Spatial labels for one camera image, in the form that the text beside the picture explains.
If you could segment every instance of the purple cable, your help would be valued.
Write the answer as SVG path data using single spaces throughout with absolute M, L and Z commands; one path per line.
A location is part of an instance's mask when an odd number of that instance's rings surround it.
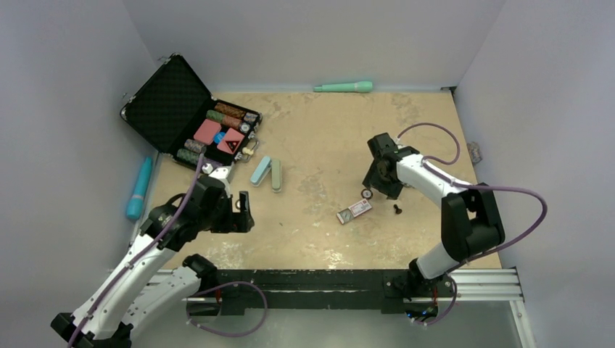
M 440 159 L 438 157 L 435 156 L 423 156 L 423 160 L 421 161 L 421 163 L 425 166 L 425 169 L 427 169 L 429 172 L 431 172 L 432 174 L 434 174 L 435 176 L 437 176 L 438 178 L 448 182 L 450 185 L 452 186 L 457 186 L 457 187 L 461 187 L 464 189 L 472 189 L 472 190 L 480 190 L 480 191 L 503 191 L 503 192 L 516 192 L 516 193 L 520 193 L 520 194 L 527 194 L 530 196 L 533 196 L 534 198 L 538 199 L 538 201 L 540 202 L 540 205 L 542 206 L 542 212 L 540 212 L 540 216 L 538 217 L 538 219 L 536 219 L 536 221 L 534 221 L 534 223 L 525 230 L 525 232 L 519 234 L 517 237 L 513 238 L 511 241 L 501 244 L 491 250 L 487 250 L 486 252 L 482 252 L 481 254 L 477 254 L 474 256 L 470 256 L 468 257 L 468 259 L 465 260 L 465 262 L 460 262 L 458 265 L 452 267 L 451 269 L 449 269 L 447 271 L 447 273 L 453 272 L 454 270 L 457 270 L 458 268 L 460 268 L 461 266 L 463 266 L 466 262 L 470 262 L 470 261 L 474 261 L 477 260 L 481 257 L 485 257 L 487 255 L 491 255 L 494 252 L 499 252 L 501 250 L 504 250 L 506 248 L 508 248 L 509 246 L 512 246 L 514 244 L 516 244 L 517 242 L 521 241 L 523 238 L 527 237 L 531 232 L 533 232 L 536 227 L 538 227 L 538 225 L 540 225 L 542 223 L 542 221 L 545 219 L 545 217 L 547 216 L 547 201 L 545 201 L 545 199 L 540 196 L 537 192 L 534 192 L 532 190 L 529 189 L 525 189 L 525 188 L 519 188 L 519 187 L 511 187 L 511 186 L 480 186 L 480 185 L 468 185 L 465 183 L 459 183 L 456 181 L 452 181 L 450 180 L 446 175 L 441 174 L 440 172 L 438 172 L 437 170 L 435 170 L 430 164 L 429 162 L 427 162 L 427 160 L 434 160 L 436 162 L 440 162 L 443 165 L 451 165 L 455 162 L 457 162 L 457 160 L 459 160 L 459 154 L 461 153 L 461 146 L 459 145 L 459 141 L 457 140 L 457 137 L 455 136 L 455 134 L 453 134 L 453 132 L 451 132 L 450 130 L 448 130 L 447 128 L 438 125 L 436 123 L 430 123 L 430 122 L 422 122 L 422 123 L 416 123 L 414 125 L 411 125 L 409 127 L 407 127 L 406 129 L 402 130 L 401 133 L 397 136 L 397 140 L 399 141 L 399 139 L 401 138 L 401 136 L 403 136 L 407 131 L 409 131 L 412 128 L 416 128 L 418 126 L 421 125 L 430 125 L 431 127 L 435 127 L 438 129 L 443 130 L 444 132 L 446 132 L 451 138 L 453 138 L 454 142 L 455 142 L 455 146 L 457 148 L 457 153 L 455 154 L 455 158 L 452 161 L 444 161 L 443 159 Z M 444 311 L 444 313 L 437 317 L 435 320 L 433 320 L 432 322 L 428 323 L 427 325 L 431 325 L 432 323 L 436 323 L 437 321 L 439 321 L 439 319 L 443 318 L 446 314 L 449 313 L 450 309 L 453 307 L 453 304 L 455 304 L 455 300 L 457 297 L 457 286 L 455 285 L 455 289 L 453 292 L 453 301 L 451 302 L 451 305 Z
M 263 299 L 263 304 L 264 304 L 264 312 L 263 312 L 263 317 L 260 319 L 260 321 L 258 322 L 258 324 L 256 324 L 255 327 L 249 329 L 248 331 L 244 331 L 244 332 L 238 332 L 238 333 L 231 333 L 231 332 L 224 332 L 224 331 L 218 331 L 215 330 L 213 328 L 208 328 L 207 326 L 202 326 L 199 323 L 195 323 L 194 320 L 192 320 L 192 318 L 190 317 L 190 313 L 188 313 L 188 310 L 186 311 L 186 317 L 188 318 L 188 322 L 190 324 L 192 324 L 193 326 L 195 326 L 196 328 L 200 328 L 201 330 L 210 332 L 210 333 L 214 333 L 216 335 L 219 336 L 224 336 L 224 337 L 243 337 L 243 336 L 248 336 L 251 333 L 255 332 L 256 330 L 258 330 L 261 326 L 263 326 L 265 319 L 267 318 L 267 299 L 265 298 L 265 293 L 263 292 L 263 290 L 259 289 L 258 286 L 252 284 L 252 283 L 248 283 L 247 281 L 232 281 L 230 283 L 225 283 L 222 285 L 218 285 L 215 288 L 211 288 L 209 290 L 205 290 L 205 291 L 201 291 L 201 292 L 197 292 L 196 294 L 192 295 L 193 297 L 196 296 L 203 296 L 206 294 L 209 294 L 210 292 L 214 292 L 217 290 L 220 290 L 222 288 L 225 288 L 227 286 L 231 286 L 231 285 L 247 285 L 247 286 L 251 286 L 252 288 L 254 288 L 254 290 L 256 290 L 256 292 L 260 295 L 260 297 Z
M 182 199 L 181 203 L 179 204 L 179 207 L 177 208 L 177 211 L 175 212 L 171 220 L 165 225 L 165 227 L 162 229 L 162 231 L 160 231 L 160 233 L 156 236 L 156 238 L 154 238 L 154 240 L 152 240 L 152 242 L 149 243 L 148 246 L 143 248 L 141 252 L 139 252 L 130 261 L 128 261 L 128 264 L 130 266 L 134 266 L 135 261 L 138 261 L 139 259 L 141 259 L 143 255 L 145 255 L 151 248 L 153 248 L 156 244 L 158 244 L 160 239 L 162 239 L 162 237 L 164 237 L 165 234 L 167 234 L 170 227 L 175 223 L 175 221 L 177 221 L 177 219 L 179 218 L 179 215 L 181 214 L 181 212 L 183 212 L 183 209 L 186 207 L 186 204 L 188 204 L 188 200 L 190 196 L 192 195 L 192 190 L 194 190 L 194 185 L 197 183 L 197 179 L 199 178 L 201 167 L 203 166 L 203 159 L 204 159 L 203 154 L 200 154 L 199 161 L 197 163 L 197 171 L 194 172 L 194 177 L 192 178 L 192 182 L 190 183 L 190 186 L 188 187 L 188 191 L 186 192 L 185 197 Z M 77 339 L 77 335 L 81 332 L 81 329 L 83 329 L 83 327 L 86 325 L 89 318 L 94 314 L 94 312 L 96 311 L 96 309 L 98 308 L 102 300 L 106 297 L 109 291 L 111 291 L 113 286 L 120 280 L 120 278 L 122 278 L 122 276 L 126 274 L 128 269 L 129 268 L 124 267 L 119 272 L 117 272 L 117 275 L 115 275 L 115 277 L 113 277 L 113 279 L 107 284 L 107 286 L 105 286 L 104 289 L 100 292 L 100 295 L 98 296 L 98 298 L 94 300 L 94 302 L 92 303 L 92 306 L 90 306 L 90 309 L 86 312 L 87 315 L 83 317 L 79 325 L 77 325 L 77 328 L 73 331 L 73 334 L 70 336 L 70 339 L 68 340 L 68 348 L 73 347 L 75 340 Z

